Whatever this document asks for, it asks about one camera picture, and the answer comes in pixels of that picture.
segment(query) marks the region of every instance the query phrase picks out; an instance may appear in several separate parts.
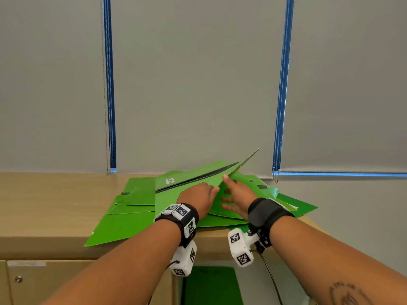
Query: person's right arm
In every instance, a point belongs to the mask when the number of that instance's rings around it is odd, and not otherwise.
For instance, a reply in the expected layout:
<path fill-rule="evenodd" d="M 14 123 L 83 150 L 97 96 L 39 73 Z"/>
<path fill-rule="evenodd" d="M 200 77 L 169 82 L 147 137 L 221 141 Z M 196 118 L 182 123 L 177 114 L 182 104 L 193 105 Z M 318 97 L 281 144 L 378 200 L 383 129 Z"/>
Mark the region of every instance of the person's right arm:
<path fill-rule="evenodd" d="M 222 205 L 247 219 L 257 196 L 224 176 L 232 197 Z M 337 239 L 290 216 L 270 229 L 273 248 L 315 298 L 324 305 L 407 304 L 407 277 Z"/>

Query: person's left hand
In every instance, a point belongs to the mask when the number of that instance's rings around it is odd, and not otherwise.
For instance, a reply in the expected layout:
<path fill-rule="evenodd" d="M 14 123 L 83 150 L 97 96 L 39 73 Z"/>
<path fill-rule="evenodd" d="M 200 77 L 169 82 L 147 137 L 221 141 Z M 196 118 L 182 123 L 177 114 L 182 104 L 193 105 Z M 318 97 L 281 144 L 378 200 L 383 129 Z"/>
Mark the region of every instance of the person's left hand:
<path fill-rule="evenodd" d="M 198 211 L 199 220 L 202 220 L 209 212 L 218 192 L 219 187 L 199 183 L 181 192 L 177 203 L 187 203 L 194 206 Z"/>

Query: person's right hand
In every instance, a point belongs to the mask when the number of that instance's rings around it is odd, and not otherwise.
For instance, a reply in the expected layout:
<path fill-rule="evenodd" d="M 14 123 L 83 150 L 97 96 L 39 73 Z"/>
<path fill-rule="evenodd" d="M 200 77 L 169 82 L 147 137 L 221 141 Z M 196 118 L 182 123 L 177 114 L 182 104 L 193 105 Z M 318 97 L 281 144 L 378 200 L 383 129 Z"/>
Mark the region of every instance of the person's right hand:
<path fill-rule="evenodd" d="M 221 201 L 234 203 L 234 205 L 222 204 L 225 210 L 233 211 L 239 214 L 244 220 L 247 220 L 247 210 L 249 205 L 258 198 L 258 196 L 241 181 L 233 181 L 227 174 L 223 175 L 223 181 L 229 188 L 231 197 L 221 197 Z"/>

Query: hand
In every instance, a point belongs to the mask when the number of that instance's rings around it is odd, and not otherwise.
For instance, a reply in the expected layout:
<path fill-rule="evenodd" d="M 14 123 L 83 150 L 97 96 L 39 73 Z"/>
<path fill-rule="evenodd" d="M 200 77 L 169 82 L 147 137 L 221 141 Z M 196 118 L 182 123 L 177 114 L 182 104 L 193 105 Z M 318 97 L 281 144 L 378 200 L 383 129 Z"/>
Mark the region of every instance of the hand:
<path fill-rule="evenodd" d="M 218 192 L 219 187 L 199 183 L 181 192 L 177 203 L 187 203 L 194 206 L 198 211 L 199 220 L 202 220 L 209 212 Z"/>
<path fill-rule="evenodd" d="M 223 175 L 223 181 L 229 188 L 231 197 L 221 197 L 223 202 L 234 203 L 235 205 L 223 204 L 222 208 L 239 214 L 244 220 L 247 220 L 247 210 L 249 205 L 258 198 L 258 196 L 241 181 L 233 181 L 227 174 Z"/>

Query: forearm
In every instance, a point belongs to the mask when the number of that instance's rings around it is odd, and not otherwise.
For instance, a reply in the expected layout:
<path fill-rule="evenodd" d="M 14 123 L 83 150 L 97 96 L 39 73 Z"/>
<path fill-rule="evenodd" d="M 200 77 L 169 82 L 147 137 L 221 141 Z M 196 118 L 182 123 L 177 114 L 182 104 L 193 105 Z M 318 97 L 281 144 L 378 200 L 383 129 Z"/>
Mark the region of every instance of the forearm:
<path fill-rule="evenodd" d="M 159 220 L 95 261 L 43 305 L 145 305 L 180 241 L 178 226 Z"/>
<path fill-rule="evenodd" d="M 270 240 L 318 304 L 407 304 L 406 277 L 300 220 L 280 218 Z"/>

